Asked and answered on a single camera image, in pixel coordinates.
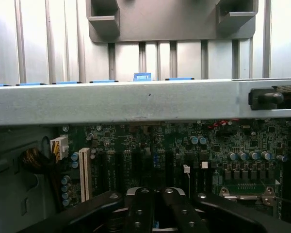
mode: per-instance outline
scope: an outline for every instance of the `gray plastic bracket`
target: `gray plastic bracket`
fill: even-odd
[[[120,13],[116,0],[86,0],[87,19],[102,40],[120,35]]]
[[[258,0],[86,0],[97,43],[248,39]]]

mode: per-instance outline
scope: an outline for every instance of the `electrolytic capacitor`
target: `electrolytic capacitor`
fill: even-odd
[[[249,153],[249,157],[251,159],[253,159],[253,160],[257,160],[259,158],[259,154],[254,152],[254,151],[252,151],[252,152]]]
[[[191,136],[190,137],[190,142],[193,144],[193,145],[196,145],[198,143],[198,138],[196,136]]]
[[[71,198],[63,200],[63,206],[68,206],[71,202]]]
[[[286,162],[288,160],[288,158],[286,156],[283,155],[277,155],[276,159],[282,162]]]
[[[79,166],[79,162],[78,161],[73,161],[72,164],[71,164],[72,168],[78,168],[78,166]]]
[[[248,155],[247,155],[246,153],[240,151],[240,152],[238,153],[238,157],[239,157],[241,160],[247,160]]]
[[[68,183],[68,184],[62,186],[61,191],[65,193],[70,189],[70,187],[71,187],[71,184]]]
[[[271,154],[268,153],[267,151],[263,151],[263,152],[261,153],[261,157],[262,157],[263,159],[265,159],[265,160],[270,160],[270,159],[272,158]]]
[[[63,184],[63,185],[65,185],[65,184],[67,184],[69,181],[71,180],[71,178],[70,178],[70,176],[64,176],[63,178],[62,178],[62,180],[61,180],[61,183]]]
[[[62,193],[62,198],[63,198],[63,199],[68,199],[69,196],[71,196],[71,191],[67,191],[67,192],[65,192],[65,193]]]
[[[72,155],[71,155],[71,160],[72,161],[77,161],[78,158],[79,158],[79,153],[78,152],[74,152]]]
[[[207,139],[204,138],[204,136],[198,136],[197,139],[199,140],[199,143],[200,143],[201,145],[204,145],[204,144],[207,143]]]
[[[236,160],[237,159],[237,155],[233,152],[230,152],[227,154],[228,159],[230,160]]]

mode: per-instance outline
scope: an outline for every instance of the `white pci slot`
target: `white pci slot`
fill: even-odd
[[[80,179],[81,179],[81,201],[92,198],[92,172],[91,172],[91,150],[82,148],[79,151],[80,158]]]
[[[80,184],[81,184],[81,202],[85,202],[85,179],[84,179],[84,152],[85,148],[79,150],[79,166],[80,166]]]

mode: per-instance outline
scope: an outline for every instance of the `red wire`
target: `red wire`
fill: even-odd
[[[231,119],[229,121],[239,121],[239,119]],[[208,126],[209,129],[214,129],[220,125],[227,124],[228,120],[221,120],[220,122],[215,122],[212,126]]]

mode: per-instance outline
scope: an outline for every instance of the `green circuit board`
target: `green circuit board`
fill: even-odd
[[[261,196],[272,188],[282,195],[282,161],[291,141],[286,119],[206,120],[181,123],[70,126],[69,156],[61,175],[71,178],[71,203],[81,202],[80,170],[70,155],[91,149],[93,196],[108,190],[125,193],[136,186],[182,188],[217,195]],[[190,178],[183,166],[190,167]],[[261,200],[245,205],[280,218],[280,205]]]

